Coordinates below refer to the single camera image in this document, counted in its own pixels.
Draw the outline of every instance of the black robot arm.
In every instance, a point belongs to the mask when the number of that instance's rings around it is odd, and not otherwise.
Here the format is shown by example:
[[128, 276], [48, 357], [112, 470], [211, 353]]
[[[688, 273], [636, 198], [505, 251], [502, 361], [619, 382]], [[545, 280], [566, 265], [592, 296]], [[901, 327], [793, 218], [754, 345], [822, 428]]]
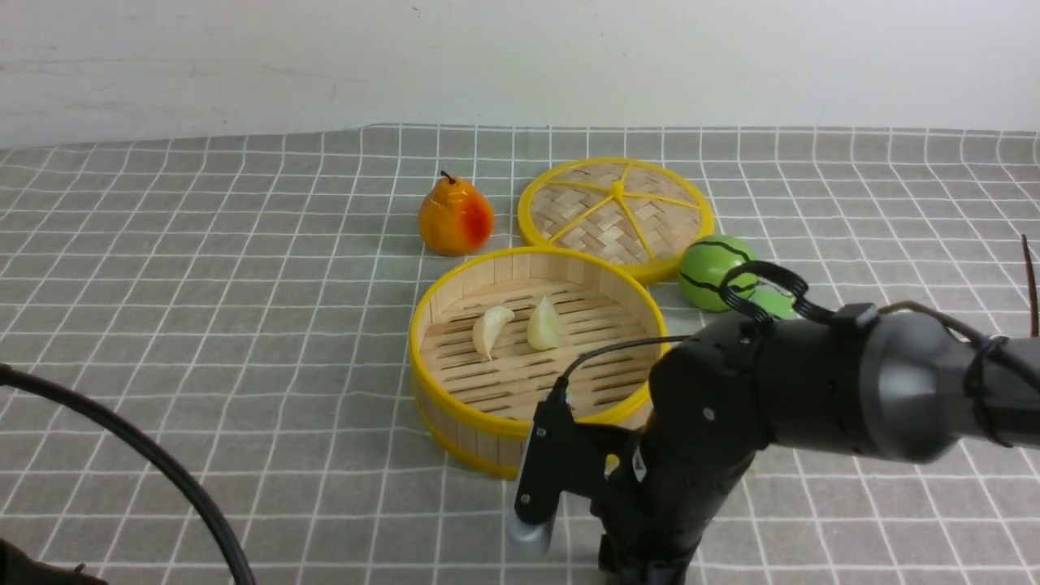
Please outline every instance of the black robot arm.
[[[788, 288], [802, 319], [737, 297], [727, 283], [749, 272]], [[830, 311], [807, 289], [769, 262], [727, 275], [734, 311], [654, 364], [642, 429], [576, 423], [565, 373], [535, 414], [513, 540], [544, 553], [570, 491], [603, 525], [602, 570], [624, 585], [681, 585], [704, 530], [771, 444], [917, 464], [963, 437], [1040, 446], [1040, 339], [985, 336], [913, 303]], [[606, 475], [609, 454], [620, 464]]]

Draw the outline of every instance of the white wall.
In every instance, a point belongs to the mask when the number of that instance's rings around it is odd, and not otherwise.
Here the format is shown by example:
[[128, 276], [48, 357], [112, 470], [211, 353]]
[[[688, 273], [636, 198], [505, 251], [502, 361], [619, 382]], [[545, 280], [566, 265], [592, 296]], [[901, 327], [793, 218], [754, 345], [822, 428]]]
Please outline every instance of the white wall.
[[376, 122], [1040, 129], [1035, 0], [0, 0], [0, 147]]

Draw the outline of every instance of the steamer basket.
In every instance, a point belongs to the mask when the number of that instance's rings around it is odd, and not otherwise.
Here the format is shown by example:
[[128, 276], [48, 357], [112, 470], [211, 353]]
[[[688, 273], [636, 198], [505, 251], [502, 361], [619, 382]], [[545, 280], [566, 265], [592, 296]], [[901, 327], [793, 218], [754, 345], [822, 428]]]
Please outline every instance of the steamer basket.
[[[560, 348], [536, 351], [526, 340], [535, 305], [548, 296], [566, 324]], [[472, 328], [502, 304], [516, 313], [482, 358]], [[409, 331], [416, 406], [431, 434], [463, 462], [514, 479], [539, 401], [578, 355], [648, 336], [667, 335], [653, 299], [617, 266], [553, 248], [514, 248], [474, 258], [426, 291]], [[649, 414], [646, 377], [665, 346], [594, 358], [568, 388], [575, 418], [636, 428]]]
[[590, 158], [550, 169], [517, 208], [530, 246], [584, 252], [642, 284], [675, 278], [695, 239], [714, 232], [708, 200], [668, 169], [628, 158]]

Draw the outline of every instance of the green ball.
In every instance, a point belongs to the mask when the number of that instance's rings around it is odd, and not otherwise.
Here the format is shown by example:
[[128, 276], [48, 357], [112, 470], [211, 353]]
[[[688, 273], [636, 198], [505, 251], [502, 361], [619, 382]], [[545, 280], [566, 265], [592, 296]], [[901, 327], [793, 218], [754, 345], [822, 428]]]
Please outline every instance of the green ball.
[[[686, 301], [705, 311], [722, 312], [729, 306], [719, 297], [719, 285], [726, 273], [758, 259], [754, 250], [739, 239], [723, 234], [702, 237], [690, 245], [679, 260], [679, 288]], [[758, 278], [742, 274], [730, 285], [747, 299], [755, 290]]]
[[773, 316], [780, 320], [797, 319], [792, 305], [795, 299], [779, 290], [766, 286], [760, 286], [751, 295], [751, 302], [762, 307]]

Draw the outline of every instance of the black cable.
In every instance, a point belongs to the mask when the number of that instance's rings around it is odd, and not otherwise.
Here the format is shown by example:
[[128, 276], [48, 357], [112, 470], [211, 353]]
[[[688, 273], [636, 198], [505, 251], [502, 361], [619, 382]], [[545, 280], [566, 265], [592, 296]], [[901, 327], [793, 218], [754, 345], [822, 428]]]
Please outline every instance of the black cable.
[[936, 320], [946, 329], [954, 331], [955, 333], [960, 333], [964, 338], [968, 340], [968, 344], [973, 349], [979, 349], [986, 345], [988, 337], [971, 327], [966, 323], [957, 321], [956, 319], [939, 312], [931, 307], [927, 307], [915, 301], [900, 301], [898, 303], [892, 303], [888, 306], [881, 307], [878, 312], [881, 314], [893, 313], [902, 310], [909, 310], [913, 312], [924, 313], [928, 316]]
[[0, 364], [0, 385], [45, 398], [82, 414], [141, 454], [181, 490], [199, 512], [202, 522], [216, 539], [216, 544], [224, 554], [236, 585], [256, 585], [256, 578], [253, 577], [245, 553], [216, 503], [187, 469], [140, 429], [83, 395], [31, 374], [18, 372], [7, 364]]
[[609, 346], [603, 346], [602, 348], [597, 348], [591, 352], [583, 353], [576, 357], [570, 365], [564, 370], [564, 373], [556, 378], [556, 382], [552, 385], [552, 389], [549, 391], [549, 396], [546, 397], [547, 401], [555, 402], [566, 402], [567, 401], [567, 385], [570, 384], [571, 374], [581, 366], [582, 363], [589, 361], [594, 357], [601, 356], [605, 353], [615, 352], [618, 350], [627, 350], [629, 348], [639, 348], [641, 346], [653, 346], [656, 344], [675, 344], [679, 341], [684, 341], [688, 339], [691, 335], [670, 335], [667, 337], [645, 337], [643, 339], [633, 339], [631, 341], [621, 341], [620, 344], [612, 344]]

